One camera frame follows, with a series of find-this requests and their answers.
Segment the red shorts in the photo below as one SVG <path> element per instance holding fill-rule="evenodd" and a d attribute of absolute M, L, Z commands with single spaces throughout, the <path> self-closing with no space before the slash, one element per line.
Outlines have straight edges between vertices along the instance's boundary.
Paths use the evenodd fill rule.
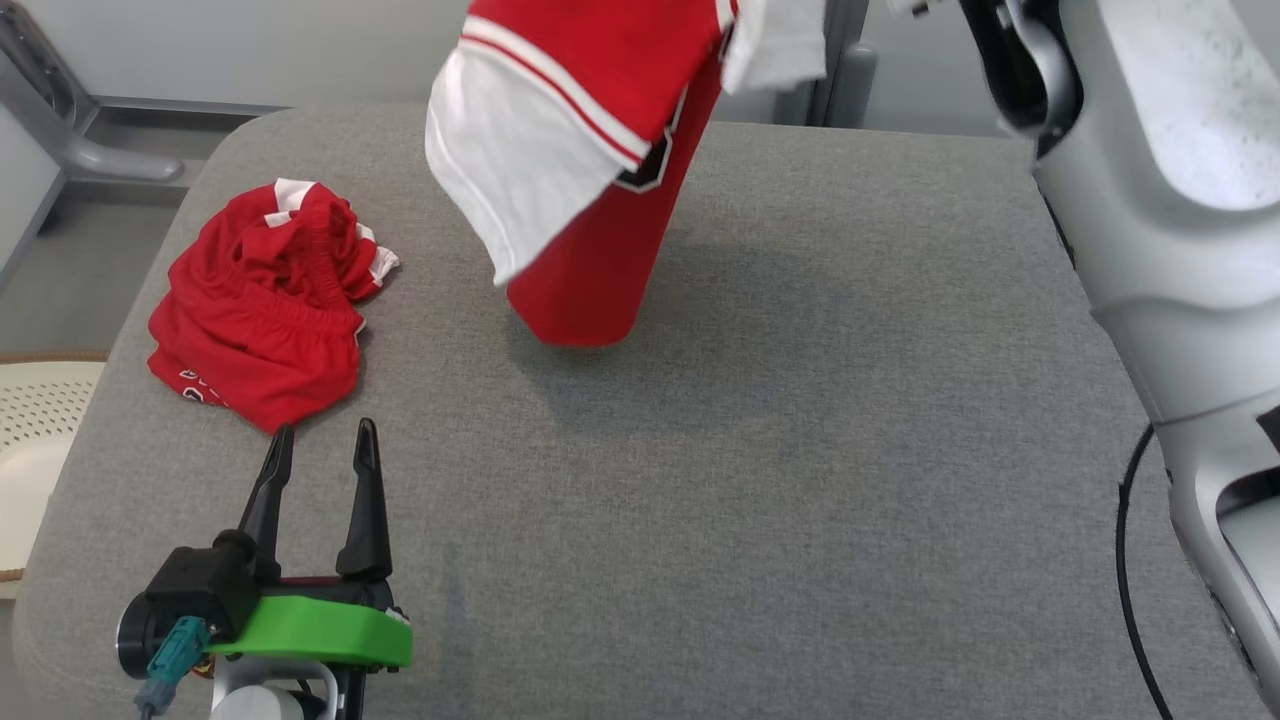
<path fill-rule="evenodd" d="M 398 264 L 323 184 L 246 192 L 169 269 L 147 365 L 175 392 L 275 432 L 355 389 L 365 322 L 352 301 Z"/>

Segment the teal connector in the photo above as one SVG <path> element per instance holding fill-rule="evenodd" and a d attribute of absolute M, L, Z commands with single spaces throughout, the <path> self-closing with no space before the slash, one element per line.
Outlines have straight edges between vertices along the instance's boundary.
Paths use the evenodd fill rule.
<path fill-rule="evenodd" d="M 159 717 L 169 711 L 178 683 L 205 656 L 209 643 L 204 620 L 189 615 L 178 620 L 147 665 L 147 682 L 133 697 L 143 717 Z"/>

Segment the black cable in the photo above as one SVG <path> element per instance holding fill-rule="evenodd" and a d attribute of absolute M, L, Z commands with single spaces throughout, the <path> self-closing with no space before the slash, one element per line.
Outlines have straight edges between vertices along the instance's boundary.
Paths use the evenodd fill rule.
<path fill-rule="evenodd" d="M 1161 694 L 1160 685 L 1156 684 L 1156 676 L 1151 674 L 1151 664 L 1147 661 L 1147 651 L 1142 648 L 1142 638 L 1138 637 L 1138 623 L 1133 618 L 1133 601 L 1129 598 L 1129 571 L 1124 562 L 1124 530 L 1125 520 L 1129 516 L 1129 493 L 1133 491 L 1133 479 L 1138 475 L 1142 456 L 1147 452 L 1147 446 L 1151 445 L 1151 438 L 1155 434 L 1156 428 L 1147 425 L 1138 445 L 1133 448 L 1129 469 L 1125 470 L 1124 482 L 1120 483 L 1120 507 L 1116 511 L 1116 583 L 1120 585 L 1120 610 L 1124 611 L 1124 626 L 1129 630 L 1129 644 L 1133 646 L 1133 655 L 1138 659 L 1142 679 L 1147 682 L 1151 701 L 1156 703 L 1161 720 L 1172 720 L 1174 716 L 1169 712 L 1165 696 Z"/>

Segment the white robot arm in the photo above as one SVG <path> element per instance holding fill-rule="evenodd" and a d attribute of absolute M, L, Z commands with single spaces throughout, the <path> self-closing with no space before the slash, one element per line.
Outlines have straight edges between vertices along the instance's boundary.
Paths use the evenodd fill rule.
<path fill-rule="evenodd" d="M 1155 425 L 1179 542 L 1280 717 L 1276 69 L 1229 0 L 960 5 Z"/>

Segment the gray table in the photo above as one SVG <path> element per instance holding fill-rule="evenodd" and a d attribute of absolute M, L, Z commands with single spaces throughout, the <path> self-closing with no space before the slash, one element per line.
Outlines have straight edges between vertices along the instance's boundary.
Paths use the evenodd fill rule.
<path fill-rule="evenodd" d="M 1018 142 L 713 126 L 632 337 L 535 342 L 422 160 L 422 108 L 250 123 L 187 197 L 19 600 L 68 717 L 134 717 L 120 609 L 232 527 L 268 438 L 147 374 L 164 270 L 233 195 L 317 179 L 404 260 L 355 396 L 298 433 L 280 559 L 332 571 L 379 423 L 415 666 L 370 720 L 1155 717 L 1112 574 L 1144 423 Z M 1178 717 L 1263 717 L 1165 518 L 1130 529 Z M 188 680 L 177 717 L 205 717 Z"/>

